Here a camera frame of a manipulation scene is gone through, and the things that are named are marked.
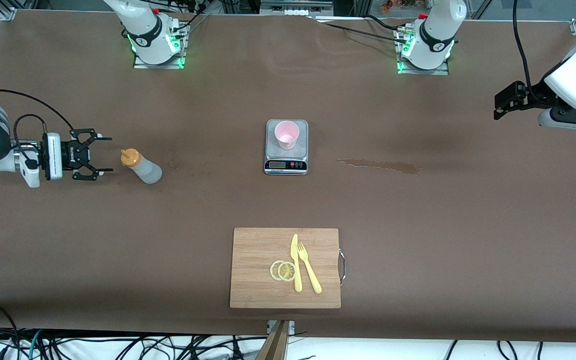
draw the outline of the black strap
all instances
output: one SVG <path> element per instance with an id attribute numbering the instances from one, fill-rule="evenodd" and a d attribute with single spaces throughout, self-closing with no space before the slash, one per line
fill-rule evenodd
<path id="1" fill-rule="evenodd" d="M 149 32 L 146 32 L 146 34 L 135 35 L 130 31 L 126 31 L 128 32 L 128 36 L 130 39 L 132 39 L 132 42 L 135 43 L 135 45 L 139 46 L 140 48 L 148 48 L 153 40 L 160 36 L 163 27 L 162 18 L 156 15 L 155 18 L 157 19 L 155 27 L 153 27 Z"/>
<path id="2" fill-rule="evenodd" d="M 430 48 L 430 51 L 433 53 L 441 53 L 446 47 L 450 45 L 450 43 L 453 42 L 453 39 L 455 38 L 453 35 L 450 39 L 440 40 L 430 36 L 430 34 L 426 31 L 426 21 L 421 23 L 421 26 L 419 27 L 419 33 L 421 34 L 421 40 L 428 44 L 428 48 Z"/>

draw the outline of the plastic cup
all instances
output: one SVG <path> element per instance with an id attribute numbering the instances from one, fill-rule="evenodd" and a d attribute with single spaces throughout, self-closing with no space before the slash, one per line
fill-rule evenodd
<path id="1" fill-rule="evenodd" d="M 283 150 L 291 150 L 297 145 L 299 126 L 294 121 L 281 121 L 274 128 L 274 137 Z"/>

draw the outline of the wooden cutting board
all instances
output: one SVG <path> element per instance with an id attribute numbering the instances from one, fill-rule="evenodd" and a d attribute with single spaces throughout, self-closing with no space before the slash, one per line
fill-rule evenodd
<path id="1" fill-rule="evenodd" d="M 275 280 L 270 266 L 277 260 L 294 263 L 293 235 L 308 251 L 321 285 L 315 294 L 306 265 L 299 260 L 302 291 L 292 281 Z M 339 309 L 339 230 L 336 228 L 238 227 L 232 242 L 230 307 L 252 309 Z"/>

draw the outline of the kitchen scale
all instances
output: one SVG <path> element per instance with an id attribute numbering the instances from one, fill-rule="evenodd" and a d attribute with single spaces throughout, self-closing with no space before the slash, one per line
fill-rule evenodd
<path id="1" fill-rule="evenodd" d="M 265 125 L 265 162 L 263 171 L 268 175 L 306 175 L 308 173 L 308 121 L 289 120 L 297 124 L 299 136 L 290 150 L 279 146 L 275 127 L 285 119 L 271 119 Z"/>

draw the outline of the plastic knife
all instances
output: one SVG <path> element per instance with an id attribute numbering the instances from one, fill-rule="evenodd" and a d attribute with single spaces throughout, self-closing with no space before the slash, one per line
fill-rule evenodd
<path id="1" fill-rule="evenodd" d="M 297 234 L 292 237 L 292 244 L 290 244 L 290 257 L 294 262 L 294 291 L 302 292 L 302 274 L 299 272 L 299 253 L 297 250 Z"/>

